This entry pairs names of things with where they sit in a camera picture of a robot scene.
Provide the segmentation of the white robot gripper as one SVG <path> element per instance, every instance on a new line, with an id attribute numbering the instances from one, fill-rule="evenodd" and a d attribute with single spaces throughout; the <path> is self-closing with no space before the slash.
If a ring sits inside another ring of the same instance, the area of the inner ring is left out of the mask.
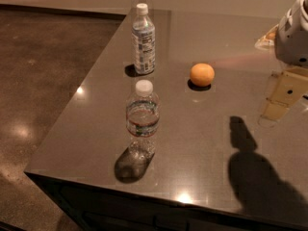
<path id="1" fill-rule="evenodd" d="M 279 61 L 289 65 L 308 65 L 308 0 L 296 0 L 278 26 L 273 26 L 261 36 L 254 47 L 269 50 L 274 45 Z M 277 75 L 261 117 L 280 120 L 307 92 L 307 68 L 292 66 L 283 70 Z"/>

